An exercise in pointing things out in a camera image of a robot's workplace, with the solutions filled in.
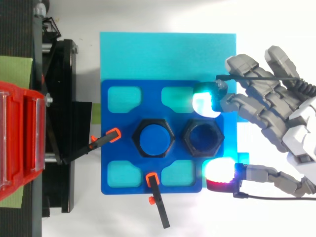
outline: white table surface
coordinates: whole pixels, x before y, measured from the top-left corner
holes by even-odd
[[[265,49],[280,46],[300,76],[315,81],[316,14],[311,0],[51,0],[50,14],[64,39],[79,46],[77,100],[100,102],[99,32],[237,33],[237,53],[268,69]],[[91,134],[99,136],[100,126]],[[300,178],[260,129],[238,125],[238,151],[251,164],[275,167]],[[171,227],[162,228],[149,195],[105,196],[100,191],[100,151],[76,161],[75,207],[51,209],[43,237],[266,237],[315,236],[312,201],[234,199],[203,190],[164,194]],[[244,182],[243,192],[286,196],[273,184]]]

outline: black hex nut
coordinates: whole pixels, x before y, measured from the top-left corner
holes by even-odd
[[[140,135],[141,135],[143,129],[145,127],[147,127],[148,125],[152,125],[152,124],[156,124],[156,125],[160,125],[160,126],[164,127],[170,136],[170,144],[169,144],[168,149],[164,153],[159,154],[159,155],[155,155],[155,156],[149,155],[146,152],[144,152],[141,145],[140,145]],[[138,127],[136,128],[136,130],[132,136],[132,140],[133,140],[137,150],[139,151],[139,153],[142,157],[145,157],[145,158],[163,158],[166,156],[166,154],[168,153],[168,151],[172,147],[174,140],[175,140],[175,137],[174,137],[174,134],[173,134],[169,124],[167,123],[167,121],[165,119],[146,118],[146,119],[143,119],[140,122],[140,124],[138,125]]]
[[[214,157],[224,141],[224,134],[215,119],[190,119],[182,140],[193,157]]]

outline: screw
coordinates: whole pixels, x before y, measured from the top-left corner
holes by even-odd
[[[38,3],[33,9],[34,16],[38,18],[45,18],[46,17],[46,7],[44,3]]]
[[[78,51],[79,51],[78,46],[77,46],[77,45],[74,45],[74,46],[73,46],[73,53],[74,53],[74,54],[78,54]]]
[[[49,107],[50,104],[53,103],[53,98],[50,97],[49,93],[45,96],[45,103],[47,107]]]

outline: black clamp bar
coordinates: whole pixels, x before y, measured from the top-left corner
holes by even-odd
[[[158,177],[157,175],[148,175],[147,178],[149,182],[148,185],[153,191],[153,197],[149,197],[149,202],[150,204],[157,205],[163,228],[164,229],[169,228],[170,224],[169,224],[168,216],[166,213],[166,209],[164,208],[161,193],[158,186],[158,181],[157,181]]]
[[[70,162],[78,159],[79,157],[82,157],[83,155],[88,154],[89,152],[102,147],[103,145],[107,144],[108,142],[114,142],[118,140],[121,137],[120,131],[117,128],[114,128],[107,132],[107,134],[103,137],[100,137],[96,140],[92,140],[92,142],[82,147],[81,149],[73,152],[70,156],[63,158],[63,162],[65,164],[69,164]]]

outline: red container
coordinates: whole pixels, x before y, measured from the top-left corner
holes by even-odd
[[[37,91],[24,90],[24,185],[44,169],[45,111],[44,96]]]
[[[23,184],[23,94],[0,82],[0,200]]]
[[[0,200],[44,169],[45,100],[0,81]]]

